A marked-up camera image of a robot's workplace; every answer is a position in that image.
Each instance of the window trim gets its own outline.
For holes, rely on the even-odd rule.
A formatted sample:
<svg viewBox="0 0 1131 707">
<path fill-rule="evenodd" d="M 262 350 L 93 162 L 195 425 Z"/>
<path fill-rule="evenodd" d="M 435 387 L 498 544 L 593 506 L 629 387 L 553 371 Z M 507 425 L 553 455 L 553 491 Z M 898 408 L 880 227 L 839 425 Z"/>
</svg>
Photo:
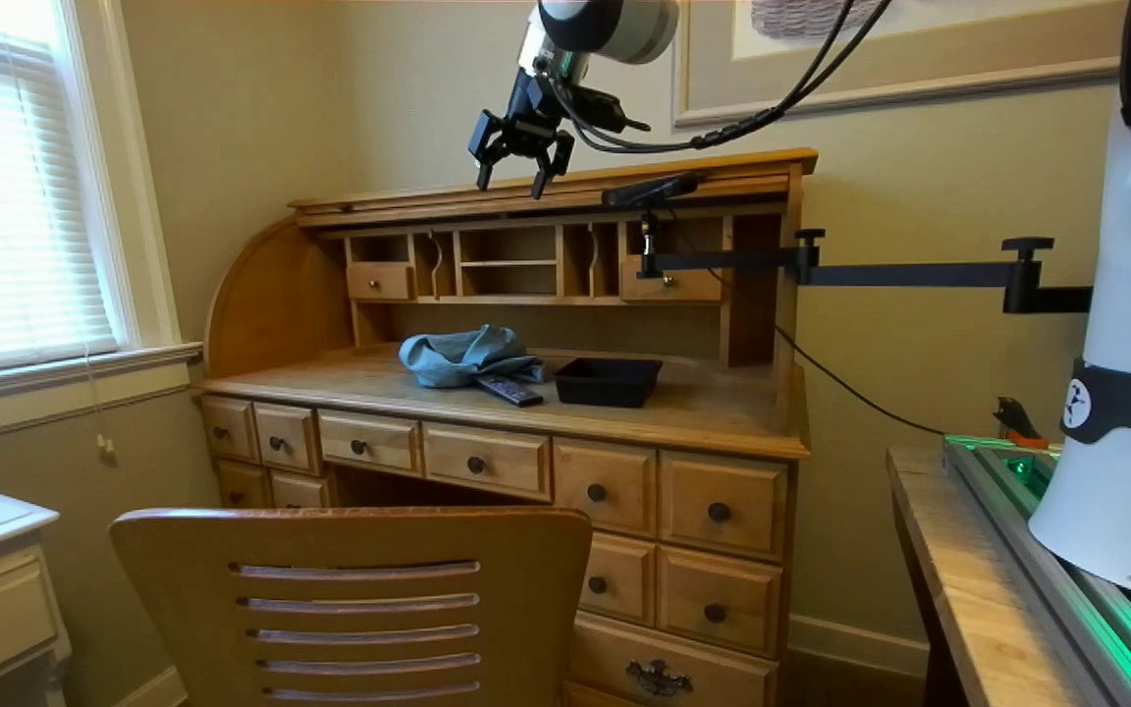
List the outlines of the window trim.
<svg viewBox="0 0 1131 707">
<path fill-rule="evenodd" d="M 202 344 L 180 336 L 164 227 L 147 149 L 139 83 L 123 0 L 60 0 L 81 51 L 75 93 L 81 131 L 93 124 L 93 182 L 108 188 L 108 218 L 119 227 L 110 259 L 123 278 L 130 341 L 81 360 L 0 368 L 0 430 L 176 394 L 191 385 Z"/>
</svg>

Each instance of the desk hutch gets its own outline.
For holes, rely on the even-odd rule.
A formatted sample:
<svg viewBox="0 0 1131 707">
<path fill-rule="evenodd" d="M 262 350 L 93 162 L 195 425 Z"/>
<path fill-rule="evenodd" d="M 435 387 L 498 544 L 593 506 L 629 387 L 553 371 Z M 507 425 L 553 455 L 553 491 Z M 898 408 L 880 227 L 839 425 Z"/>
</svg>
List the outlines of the desk hutch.
<svg viewBox="0 0 1131 707">
<path fill-rule="evenodd" d="M 818 154 L 577 171 L 530 195 L 297 201 L 233 264 L 202 408 L 227 506 L 559 501 L 593 517 L 570 701 L 778 701 L 800 394 L 780 269 L 636 278 L 644 209 L 609 188 L 697 176 L 663 252 L 773 252 Z M 516 326 L 546 365 L 663 360 L 644 408 L 512 408 L 418 387 L 407 333 Z"/>
</svg>

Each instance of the crumpled cloth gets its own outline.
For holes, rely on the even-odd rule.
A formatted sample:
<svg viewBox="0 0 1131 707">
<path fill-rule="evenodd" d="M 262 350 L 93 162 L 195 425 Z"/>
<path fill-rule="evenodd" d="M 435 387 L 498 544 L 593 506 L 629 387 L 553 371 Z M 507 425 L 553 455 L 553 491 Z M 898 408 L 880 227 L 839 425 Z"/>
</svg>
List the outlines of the crumpled cloth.
<svg viewBox="0 0 1131 707">
<path fill-rule="evenodd" d="M 543 360 L 528 352 L 521 336 L 512 326 L 403 336 L 399 365 L 419 387 L 468 387 L 482 371 L 521 381 L 543 378 Z"/>
</svg>

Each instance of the drawer knob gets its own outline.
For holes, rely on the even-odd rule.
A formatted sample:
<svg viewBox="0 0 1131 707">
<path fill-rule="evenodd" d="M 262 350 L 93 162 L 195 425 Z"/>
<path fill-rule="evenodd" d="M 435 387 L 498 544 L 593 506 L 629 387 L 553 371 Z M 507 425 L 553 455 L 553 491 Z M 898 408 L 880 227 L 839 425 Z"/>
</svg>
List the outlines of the drawer knob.
<svg viewBox="0 0 1131 707">
<path fill-rule="evenodd" d="M 736 512 L 727 501 L 712 501 L 706 513 L 712 513 L 712 522 L 729 522 L 736 517 Z"/>
<path fill-rule="evenodd" d="M 589 481 L 589 501 L 606 501 L 609 487 L 606 481 Z"/>
<path fill-rule="evenodd" d="M 292 438 L 283 438 L 283 437 L 272 437 L 267 446 L 279 455 L 295 455 Z"/>
<path fill-rule="evenodd" d="M 727 603 L 706 603 L 703 615 L 706 615 L 712 624 L 723 624 L 723 620 L 727 620 Z"/>
<path fill-rule="evenodd" d="M 676 696 L 676 690 L 691 690 L 691 674 L 676 674 L 663 659 L 632 659 L 629 674 L 647 690 L 647 696 Z"/>
</svg>

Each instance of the wooden chair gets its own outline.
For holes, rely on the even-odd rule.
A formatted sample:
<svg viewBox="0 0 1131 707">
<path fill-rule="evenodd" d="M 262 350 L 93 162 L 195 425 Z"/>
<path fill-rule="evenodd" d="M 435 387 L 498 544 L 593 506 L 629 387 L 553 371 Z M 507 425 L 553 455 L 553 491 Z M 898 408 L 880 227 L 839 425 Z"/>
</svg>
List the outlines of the wooden chair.
<svg viewBox="0 0 1131 707">
<path fill-rule="evenodd" d="M 191 707 L 562 701 L 589 522 L 553 506 L 130 512 Z"/>
</svg>

